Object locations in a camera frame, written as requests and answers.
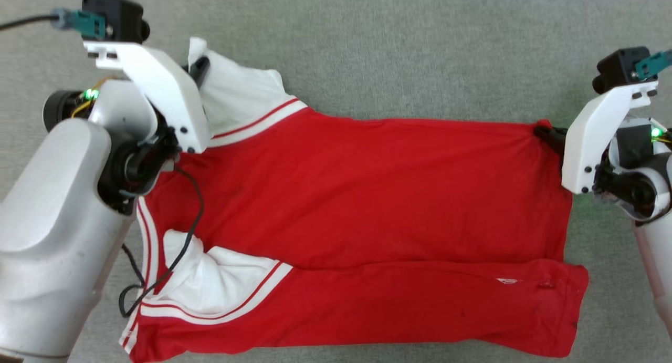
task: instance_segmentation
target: teal connector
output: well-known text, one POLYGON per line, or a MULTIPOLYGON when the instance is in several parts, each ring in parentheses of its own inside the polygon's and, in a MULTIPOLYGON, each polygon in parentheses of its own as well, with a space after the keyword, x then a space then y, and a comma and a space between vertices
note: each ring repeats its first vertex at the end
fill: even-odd
POLYGON ((56 29, 74 29, 81 33, 83 37, 93 37, 104 40, 106 35, 111 35, 107 31, 105 18, 96 14, 87 13, 81 9, 57 8, 52 11, 57 15, 57 20, 52 20, 51 25, 56 29))
POLYGON ((640 80, 651 78, 667 67, 672 66, 672 49, 666 52, 657 52, 635 64, 635 70, 640 80))
POLYGON ((87 13, 75 9, 70 14, 72 28, 79 31, 82 36, 95 37, 103 40, 106 35, 105 18, 96 14, 87 13))

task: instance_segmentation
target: white stripe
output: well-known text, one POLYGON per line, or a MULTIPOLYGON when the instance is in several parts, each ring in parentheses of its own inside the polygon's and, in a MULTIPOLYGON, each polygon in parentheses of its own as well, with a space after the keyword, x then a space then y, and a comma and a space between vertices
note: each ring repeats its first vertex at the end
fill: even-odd
POLYGON ((274 112, 273 115, 267 117, 266 119, 260 121, 257 124, 254 124, 254 126, 251 126, 250 128, 246 128, 243 129, 242 131, 238 131, 236 133, 232 133, 230 135, 223 136, 220 138, 213 138, 209 142, 209 147, 213 148, 215 146, 229 145, 229 143, 243 141, 246 138, 250 138, 254 135, 262 133, 266 129, 273 126, 273 124, 278 123, 278 121, 283 120, 284 118, 290 116, 293 113, 301 111, 305 107, 307 107, 306 103, 302 102, 301 100, 297 100, 296 102, 293 102, 279 109, 278 111, 274 112))
POLYGON ((139 325, 135 325, 135 329, 132 331, 128 332, 128 329, 132 327, 132 325, 135 323, 135 318, 138 316, 138 308, 135 308, 133 310, 133 313, 130 315, 130 318, 128 318, 128 325, 127 329, 124 330, 122 333, 122 337, 119 339, 119 344, 124 347, 124 350, 130 354, 132 351, 133 347, 135 346, 135 343, 138 341, 138 327, 139 325), (124 341, 128 337, 128 343, 126 346, 124 346, 124 341))
MULTIPOLYGON (((142 306, 141 307, 141 314, 143 316, 148 316, 148 317, 175 317, 175 318, 180 318, 181 320, 184 320, 188 323, 192 323, 195 325, 218 325, 221 323, 226 323, 231 320, 235 320, 238 317, 241 317, 247 313, 249 313, 251 310, 257 307, 257 305, 261 304, 262 301, 268 296, 271 291, 273 291, 276 286, 278 286, 279 282, 287 275, 289 274, 290 270, 292 270, 292 266, 286 264, 286 263, 280 263, 280 266, 278 266, 278 269, 273 272, 273 275, 266 280, 266 283, 264 283, 261 288, 259 288, 259 291, 252 297, 245 306, 240 308, 239 310, 236 310, 235 312, 231 313, 230 315, 227 315, 226 317, 221 317, 221 318, 214 318, 214 319, 203 319, 203 318, 196 318, 192 317, 190 315, 187 315, 182 309, 178 308, 173 308, 172 306, 162 306, 160 308, 158 307, 149 307, 149 306, 142 306)), ((167 303, 167 302, 160 302, 160 301, 155 301, 153 303, 167 303)), ((217 317, 216 315, 196 315, 199 317, 217 317)))
POLYGON ((246 128, 246 127, 249 126, 250 124, 253 124, 255 121, 257 121, 257 120, 261 119, 262 117, 264 117, 264 116, 268 115, 269 113, 271 113, 274 109, 277 108, 278 111, 280 111, 280 106, 281 106, 281 105, 284 105, 284 104, 286 104, 287 102, 290 102, 290 101, 292 101, 292 100, 293 100, 294 102, 296 102, 296 101, 298 101, 298 98, 297 98, 297 97, 294 97, 294 96, 291 96, 291 95, 287 95, 286 97, 282 97, 282 98, 275 99, 274 102, 269 103, 269 104, 273 104, 274 106, 268 106, 268 105, 266 105, 266 109, 264 110, 264 112, 262 112, 262 114, 260 114, 260 116, 256 117, 256 118, 253 119, 252 121, 250 121, 249 118, 244 119, 244 120, 241 120, 241 121, 238 121, 237 123, 231 123, 231 122, 229 121, 229 122, 226 123, 226 127, 225 127, 225 128, 217 128, 218 126, 211 126, 211 129, 214 130, 213 133, 212 133, 212 135, 213 135, 213 137, 214 137, 214 136, 221 136, 221 135, 226 134, 226 133, 231 133, 231 131, 235 131, 235 130, 238 130, 238 129, 246 128))
MULTIPOLYGON (((147 265, 149 264, 149 240, 147 239, 147 231, 145 230, 145 223, 144 223, 144 218, 142 217, 141 212, 136 211, 136 217, 138 219, 138 223, 140 225, 140 232, 142 235, 142 271, 141 274, 144 275, 144 273, 147 272, 147 265)), ((136 299, 140 297, 142 294, 143 289, 140 288, 138 289, 138 294, 136 295, 136 299)), ((138 316, 138 308, 135 308, 133 310, 133 313, 131 313, 130 317, 128 318, 128 323, 127 326, 125 327, 124 331, 122 332, 122 336, 119 339, 119 344, 124 346, 125 339, 128 337, 128 343, 126 346, 124 346, 124 349, 127 353, 130 354, 131 350, 133 349, 133 346, 135 346, 135 342, 138 339, 138 328, 136 327, 135 329, 131 330, 133 327, 133 324, 135 323, 135 318, 138 316)))
POLYGON ((149 212, 149 208, 147 208, 144 197, 139 198, 138 204, 144 215, 144 221, 147 224, 147 233, 149 234, 148 241, 151 257, 149 257, 149 275, 145 277, 145 282, 151 284, 156 280, 156 272, 159 269, 159 236, 156 233, 156 225, 154 225, 154 219, 152 219, 152 214, 149 212))

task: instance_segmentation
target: white fabric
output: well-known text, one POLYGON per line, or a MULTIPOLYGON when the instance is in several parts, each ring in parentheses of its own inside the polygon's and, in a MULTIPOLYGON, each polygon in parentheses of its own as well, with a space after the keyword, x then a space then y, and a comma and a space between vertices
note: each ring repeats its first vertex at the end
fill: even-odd
POLYGON ((269 127, 273 126, 273 124, 277 123, 280 120, 283 120, 285 117, 288 117, 289 115, 301 111, 307 107, 306 103, 296 99, 295 102, 291 102, 287 105, 284 105, 277 111, 273 112, 270 114, 268 117, 265 117, 258 123, 255 123, 252 126, 249 126, 248 128, 242 129, 237 131, 236 133, 228 133, 216 138, 213 138, 209 142, 209 147, 213 148, 215 146, 223 146, 223 145, 229 145, 229 143, 234 143, 238 141, 243 141, 246 138, 250 138, 254 136, 255 134, 261 133, 262 131, 265 131, 269 127))
POLYGON ((252 124, 293 99, 276 70, 245 68, 209 50, 203 38, 192 37, 189 65, 202 56, 211 62, 200 93, 214 136, 252 124))
POLYGON ((231 311, 224 311, 212 315, 200 315, 189 310, 185 310, 182 304, 175 301, 164 300, 160 302, 149 301, 142 306, 141 313, 147 317, 175 317, 180 318, 194 325, 218 325, 235 320, 244 316, 256 308, 268 296, 276 286, 290 273, 292 266, 285 263, 278 263, 274 270, 271 270, 262 281, 259 287, 237 308, 231 311))
MULTIPOLYGON (((185 237, 186 233, 177 231, 163 236, 166 267, 182 250, 185 237)), ((276 265, 277 261, 219 246, 205 253, 194 236, 168 283, 145 303, 177 305, 197 316, 225 315, 245 303, 276 265)))

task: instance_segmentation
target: sleeve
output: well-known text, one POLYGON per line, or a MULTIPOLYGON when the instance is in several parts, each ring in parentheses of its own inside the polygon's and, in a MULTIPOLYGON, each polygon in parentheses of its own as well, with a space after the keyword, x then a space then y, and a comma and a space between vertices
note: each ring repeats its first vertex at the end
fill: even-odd
MULTIPOLYGON (((166 234, 166 258, 183 237, 166 234)), ((125 347, 139 362, 185 351, 477 338, 563 357, 587 284, 583 267, 552 260, 309 270, 221 247, 204 252, 194 238, 169 283, 142 304, 125 347)))
POLYGON ((214 136, 211 146, 221 146, 254 136, 290 114, 306 107, 285 92, 280 74, 273 69, 246 68, 192 37, 189 65, 206 56, 211 62, 200 88, 201 100, 214 136))

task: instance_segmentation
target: red stripe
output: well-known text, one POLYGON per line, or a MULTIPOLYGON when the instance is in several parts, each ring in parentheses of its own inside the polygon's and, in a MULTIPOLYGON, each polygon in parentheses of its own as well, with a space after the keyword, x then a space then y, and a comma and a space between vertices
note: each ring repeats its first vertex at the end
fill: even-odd
POLYGON ((182 309, 182 308, 180 308, 179 306, 176 306, 176 305, 143 304, 143 306, 149 306, 150 308, 175 308, 177 310, 182 311, 182 313, 184 313, 185 315, 188 315, 189 317, 194 317, 194 318, 198 318, 198 319, 201 319, 201 320, 219 320, 219 318, 224 318, 224 317, 226 317, 226 316, 228 316, 232 313, 235 313, 238 310, 240 310, 241 308, 243 308, 243 306, 247 305, 247 303, 249 303, 250 300, 252 300, 252 298, 255 296, 255 294, 257 294, 257 292, 259 292, 261 287, 264 286, 266 281, 268 281, 269 278, 271 278, 273 276, 273 274, 276 272, 276 270, 278 269, 278 267, 280 267, 281 264, 282 264, 282 262, 278 262, 278 264, 276 264, 275 267, 273 267, 271 272, 269 272, 269 274, 266 275, 266 277, 264 277, 264 280, 261 281, 259 286, 257 286, 257 289, 255 289, 255 291, 252 292, 252 294, 247 298, 247 300, 245 300, 245 302, 242 303, 238 308, 235 308, 234 310, 231 310, 229 313, 226 313, 226 315, 221 315, 221 316, 218 316, 218 317, 200 317, 200 316, 191 315, 190 313, 186 312, 184 309, 182 309))
POLYGON ((242 131, 243 129, 247 129, 247 128, 256 126, 256 124, 259 124, 259 123, 261 123, 262 121, 266 120, 269 116, 273 115, 275 112, 278 112, 278 111, 280 111, 281 109, 283 109, 284 107, 287 107, 288 105, 292 104, 293 102, 297 102, 297 101, 298 101, 298 98, 294 98, 294 99, 288 100, 288 101, 282 103, 281 105, 277 106, 275 109, 273 109, 273 111, 268 112, 264 117, 262 117, 261 119, 255 121, 254 123, 252 123, 252 124, 248 124, 247 126, 240 127, 240 128, 238 128, 238 129, 234 129, 233 131, 228 131, 228 132, 226 132, 226 133, 218 134, 218 135, 214 136, 213 138, 220 138, 220 137, 228 136, 228 135, 230 135, 230 134, 233 134, 233 133, 236 133, 236 132, 240 132, 240 131, 242 131))

